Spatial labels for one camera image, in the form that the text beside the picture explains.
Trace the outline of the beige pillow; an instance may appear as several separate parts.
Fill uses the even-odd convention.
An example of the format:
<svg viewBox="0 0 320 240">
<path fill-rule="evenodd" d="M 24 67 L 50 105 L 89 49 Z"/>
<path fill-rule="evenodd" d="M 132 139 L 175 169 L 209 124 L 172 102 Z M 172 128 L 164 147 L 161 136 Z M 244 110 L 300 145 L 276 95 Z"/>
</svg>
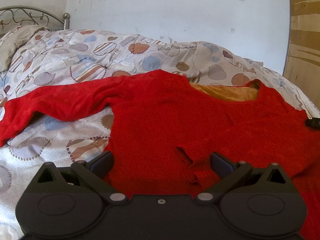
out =
<svg viewBox="0 0 320 240">
<path fill-rule="evenodd" d="M 1 41 L 1 72 L 6 71 L 16 51 L 25 45 L 39 30 L 47 29 L 41 25 L 16 27 Z"/>
</svg>

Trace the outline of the red knit sweater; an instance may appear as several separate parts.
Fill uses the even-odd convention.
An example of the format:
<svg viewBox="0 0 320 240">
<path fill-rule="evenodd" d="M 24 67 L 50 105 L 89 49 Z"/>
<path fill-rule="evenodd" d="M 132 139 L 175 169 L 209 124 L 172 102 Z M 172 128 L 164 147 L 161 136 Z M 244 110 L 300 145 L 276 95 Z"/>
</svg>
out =
<svg viewBox="0 0 320 240">
<path fill-rule="evenodd" d="M 43 86 L 5 104 L 1 144 L 37 113 L 76 121 L 111 107 L 106 180 L 127 196 L 191 194 L 218 181 L 209 156 L 219 152 L 257 167 L 279 163 L 302 195 L 308 215 L 300 231 L 319 239 L 319 130 L 308 116 L 259 83 L 254 100 L 225 101 L 162 70 L 71 85 Z"/>
</svg>

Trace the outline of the grey metal headboard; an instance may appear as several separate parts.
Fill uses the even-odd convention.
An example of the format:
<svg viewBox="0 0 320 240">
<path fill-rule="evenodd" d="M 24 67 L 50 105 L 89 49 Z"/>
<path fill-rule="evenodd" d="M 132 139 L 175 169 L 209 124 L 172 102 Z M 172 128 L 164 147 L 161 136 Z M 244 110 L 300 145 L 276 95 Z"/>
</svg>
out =
<svg viewBox="0 0 320 240">
<path fill-rule="evenodd" d="M 25 25 L 41 25 L 49 30 L 66 30 L 70 28 L 71 16 L 65 12 L 56 16 L 46 10 L 27 5 L 12 5 L 1 8 L 1 35 L 12 29 Z"/>
</svg>

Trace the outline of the patterned circle print duvet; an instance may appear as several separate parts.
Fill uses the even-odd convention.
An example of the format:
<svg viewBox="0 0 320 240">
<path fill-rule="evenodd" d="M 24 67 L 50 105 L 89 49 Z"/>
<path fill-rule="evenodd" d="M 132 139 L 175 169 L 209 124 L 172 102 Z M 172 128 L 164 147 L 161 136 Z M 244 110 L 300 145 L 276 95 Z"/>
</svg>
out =
<svg viewBox="0 0 320 240">
<path fill-rule="evenodd" d="M 41 30 L 12 56 L 1 73 L 1 104 L 49 85 L 67 85 L 109 76 L 162 69 L 199 85 L 241 86 L 259 79 L 296 109 L 318 117 L 309 98 L 261 62 L 239 57 L 209 42 L 163 43 L 140 35 L 98 30 Z M 1 239 L 22 237 L 15 207 L 23 191 L 47 161 L 66 167 L 100 155 L 108 143 L 110 108 L 76 122 L 37 118 L 1 148 Z"/>
</svg>

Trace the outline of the brown wooden wardrobe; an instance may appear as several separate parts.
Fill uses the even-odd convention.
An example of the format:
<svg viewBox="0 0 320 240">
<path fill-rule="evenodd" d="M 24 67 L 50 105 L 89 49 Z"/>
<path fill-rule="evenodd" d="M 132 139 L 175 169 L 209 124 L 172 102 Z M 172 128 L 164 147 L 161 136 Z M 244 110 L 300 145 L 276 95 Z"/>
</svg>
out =
<svg viewBox="0 0 320 240">
<path fill-rule="evenodd" d="M 284 77 L 319 104 L 319 0 L 290 0 Z"/>
</svg>

